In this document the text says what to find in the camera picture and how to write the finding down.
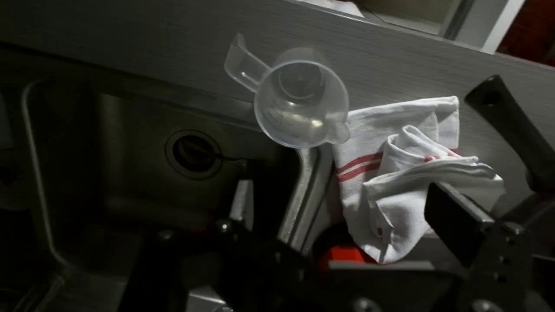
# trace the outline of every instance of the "clear plastic measuring cup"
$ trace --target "clear plastic measuring cup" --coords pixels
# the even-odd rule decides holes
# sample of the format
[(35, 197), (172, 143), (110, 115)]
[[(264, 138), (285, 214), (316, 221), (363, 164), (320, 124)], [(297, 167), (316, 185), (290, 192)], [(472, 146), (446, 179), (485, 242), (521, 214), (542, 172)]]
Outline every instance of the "clear plastic measuring cup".
[(226, 74), (256, 93), (261, 129), (278, 145), (315, 148), (346, 143), (349, 94), (342, 79), (309, 48), (283, 53), (275, 67), (256, 58), (238, 36), (224, 65)]

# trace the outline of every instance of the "red stripe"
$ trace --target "red stripe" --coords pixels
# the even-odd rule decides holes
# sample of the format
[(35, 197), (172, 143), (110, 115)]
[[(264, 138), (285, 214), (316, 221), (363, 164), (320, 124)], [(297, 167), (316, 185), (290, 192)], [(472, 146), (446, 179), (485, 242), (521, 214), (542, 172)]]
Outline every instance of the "red stripe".
[(360, 167), (360, 169), (351, 171), (351, 172), (348, 172), (348, 174), (344, 174), (344, 176), (339, 176), (337, 179), (339, 179), (341, 183), (348, 183), (348, 181), (351, 181), (351, 179), (354, 179), (354, 178), (360, 178), (360, 176), (363, 176), (363, 174), (367, 174), (367, 172), (379, 171), (379, 169), (380, 169), (380, 162), (377, 162), (377, 164), (367, 164), (365, 167)]
[(361, 157), (361, 159), (356, 159), (356, 160), (349, 162), (348, 166), (344, 166), (342, 169), (339, 169), (337, 174), (344, 174), (344, 172), (348, 172), (348, 171), (351, 171), (351, 169), (354, 169), (354, 167), (358, 167), (358, 166), (361, 166), (361, 164), (367, 164), (367, 162), (382, 160), (382, 155), (384, 155), (384, 153), (365, 155), (365, 157)]

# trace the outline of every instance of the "measuring cup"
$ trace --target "measuring cup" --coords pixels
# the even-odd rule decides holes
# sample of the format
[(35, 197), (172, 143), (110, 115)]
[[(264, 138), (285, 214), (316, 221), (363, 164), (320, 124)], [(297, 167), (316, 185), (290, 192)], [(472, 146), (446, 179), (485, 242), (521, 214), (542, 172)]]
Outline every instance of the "measuring cup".
[(261, 129), (278, 145), (315, 148), (346, 143), (349, 94), (342, 79), (309, 48), (283, 53), (275, 67), (256, 58), (238, 36), (230, 48), (226, 74), (256, 93)]

